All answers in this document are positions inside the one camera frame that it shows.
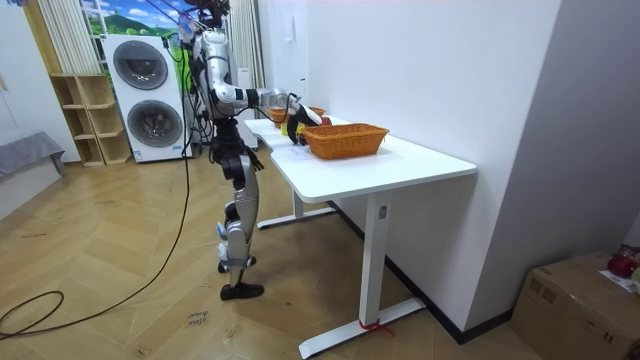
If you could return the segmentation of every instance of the wooden shelf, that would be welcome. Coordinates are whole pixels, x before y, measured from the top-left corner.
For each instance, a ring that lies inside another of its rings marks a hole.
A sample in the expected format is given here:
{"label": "wooden shelf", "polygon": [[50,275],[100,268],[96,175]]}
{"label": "wooden shelf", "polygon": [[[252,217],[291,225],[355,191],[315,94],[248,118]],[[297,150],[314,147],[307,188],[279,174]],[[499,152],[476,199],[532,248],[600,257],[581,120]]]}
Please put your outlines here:
{"label": "wooden shelf", "polygon": [[101,159],[98,159],[97,157],[95,157],[83,163],[82,166],[84,167],[104,166],[104,163],[102,162]]}
{"label": "wooden shelf", "polygon": [[109,104],[98,104],[98,105],[88,105],[87,109],[88,110],[100,110],[100,109],[108,109],[110,107],[115,107],[116,106],[116,102],[112,102]]}
{"label": "wooden shelf", "polygon": [[91,77],[91,76],[104,76],[104,74],[63,74],[63,73],[53,73],[49,74],[51,77]]}
{"label": "wooden shelf", "polygon": [[129,143],[124,132],[116,137],[100,138],[99,140],[107,165],[122,164],[131,157],[131,150],[129,150]]}
{"label": "wooden shelf", "polygon": [[87,108],[115,104],[113,90],[111,90],[111,84],[106,76],[77,77],[76,79]]}
{"label": "wooden shelf", "polygon": [[80,106],[79,109],[84,108],[84,102],[82,101],[82,95],[80,95],[80,88],[76,79],[73,77],[52,77],[51,83],[53,89],[58,96],[58,102],[63,109],[75,109],[75,106]]}
{"label": "wooden shelf", "polygon": [[69,125],[69,130],[74,140],[95,138],[93,126],[91,126],[87,112],[84,109],[65,109],[62,113],[67,120],[67,125]]}
{"label": "wooden shelf", "polygon": [[83,166],[102,166],[104,159],[95,139],[76,140],[76,147],[80,153]]}
{"label": "wooden shelf", "polygon": [[73,140],[87,140],[87,139],[95,139],[95,138],[96,136],[93,135],[93,133],[91,134],[85,133],[85,134],[79,134],[74,136]]}
{"label": "wooden shelf", "polygon": [[125,163],[131,157],[120,111],[104,74],[51,74],[84,166]]}
{"label": "wooden shelf", "polygon": [[88,112],[98,137],[113,137],[123,130],[120,112],[115,106],[106,109],[91,109]]}
{"label": "wooden shelf", "polygon": [[116,137],[116,136],[122,134],[123,131],[124,131],[124,129],[120,129],[120,130],[113,131],[113,132],[105,132],[105,133],[98,134],[98,137],[101,138],[101,139],[109,138],[109,137]]}
{"label": "wooden shelf", "polygon": [[82,104],[69,104],[69,105],[62,105],[62,108],[65,110],[73,110],[73,109],[84,109],[84,105]]}

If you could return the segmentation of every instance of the wooden floor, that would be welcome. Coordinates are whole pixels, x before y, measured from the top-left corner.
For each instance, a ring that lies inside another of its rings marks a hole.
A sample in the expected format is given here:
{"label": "wooden floor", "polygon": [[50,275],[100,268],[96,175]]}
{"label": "wooden floor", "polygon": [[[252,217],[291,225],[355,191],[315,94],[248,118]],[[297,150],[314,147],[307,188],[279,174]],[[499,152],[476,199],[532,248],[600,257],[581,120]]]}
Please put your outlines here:
{"label": "wooden floor", "polygon": [[[259,220],[291,214],[290,188],[267,169]],[[231,187],[205,157],[189,162],[185,230],[164,273],[126,305],[44,335],[0,342],[1,359],[299,359],[298,345],[358,314],[362,242],[337,215],[254,232],[258,264],[245,281],[262,297],[221,302],[215,228]],[[63,179],[0,221],[0,311],[43,291],[65,293],[60,311],[35,329],[99,311],[144,285],[175,239],[185,196],[181,161],[71,167]],[[411,294],[388,270],[382,305]],[[13,314],[12,331],[48,311],[55,296]],[[318,359],[539,359],[503,325],[457,346],[426,311]]]}

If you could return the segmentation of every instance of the desk leg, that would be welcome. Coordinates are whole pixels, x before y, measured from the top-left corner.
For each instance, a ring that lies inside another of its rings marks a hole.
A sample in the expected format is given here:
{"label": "desk leg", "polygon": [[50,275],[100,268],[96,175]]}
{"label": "desk leg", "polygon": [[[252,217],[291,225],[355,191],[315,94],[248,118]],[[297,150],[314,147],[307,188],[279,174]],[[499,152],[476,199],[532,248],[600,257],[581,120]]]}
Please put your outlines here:
{"label": "desk leg", "polygon": [[360,322],[363,325],[372,325],[377,321],[380,324],[386,324],[425,308],[422,301],[413,298],[380,311],[380,293],[390,214],[391,199],[388,192],[369,194],[359,321],[351,322],[304,341],[298,347],[303,359],[371,331],[363,329]]}
{"label": "desk leg", "polygon": [[309,218],[313,218],[316,216],[333,214],[336,212],[335,209],[326,207],[318,210],[304,211],[304,204],[300,196],[296,194],[295,190],[291,190],[293,193],[293,215],[283,216],[275,219],[260,221],[257,226],[258,229],[266,229],[272,226],[285,225],[292,222],[297,222],[301,220],[307,220]]}
{"label": "desk leg", "polygon": [[389,192],[369,194],[364,231],[362,287],[360,288],[360,321],[371,325],[378,321],[384,256],[389,234],[391,201]]}

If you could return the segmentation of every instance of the brown basket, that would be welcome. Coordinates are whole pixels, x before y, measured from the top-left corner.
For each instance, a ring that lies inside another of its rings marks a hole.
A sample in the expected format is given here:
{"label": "brown basket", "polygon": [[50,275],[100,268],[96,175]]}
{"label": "brown basket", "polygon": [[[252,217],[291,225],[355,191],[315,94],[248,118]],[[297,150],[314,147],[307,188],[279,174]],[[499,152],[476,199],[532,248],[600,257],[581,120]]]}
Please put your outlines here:
{"label": "brown basket", "polygon": [[[320,117],[322,117],[322,115],[324,115],[325,113],[325,110],[321,108],[316,108],[312,106],[309,109],[311,109],[311,111],[313,111],[314,113],[318,114],[318,116]],[[284,109],[280,109],[280,108],[267,109],[267,114],[269,114],[269,117],[273,119],[273,124],[278,129],[280,129],[282,125],[286,124],[287,121],[289,120],[289,115],[285,113]]]}
{"label": "brown basket", "polygon": [[302,129],[311,152],[322,159],[372,155],[389,130],[368,124],[314,126]]}
{"label": "brown basket", "polygon": [[287,123],[289,116],[284,112],[284,109],[267,109],[267,114],[273,119],[273,124],[279,129],[282,124]]}

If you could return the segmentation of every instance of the stacked washer dryer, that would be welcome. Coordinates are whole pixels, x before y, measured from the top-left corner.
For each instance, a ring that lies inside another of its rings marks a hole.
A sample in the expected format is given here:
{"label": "stacked washer dryer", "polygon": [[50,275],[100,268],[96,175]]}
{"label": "stacked washer dryer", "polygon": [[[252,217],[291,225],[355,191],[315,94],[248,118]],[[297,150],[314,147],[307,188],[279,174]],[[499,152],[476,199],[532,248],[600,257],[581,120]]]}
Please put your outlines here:
{"label": "stacked washer dryer", "polygon": [[[105,35],[102,46],[136,162],[182,157],[182,98],[162,39]],[[190,146],[186,154],[191,156]]]}

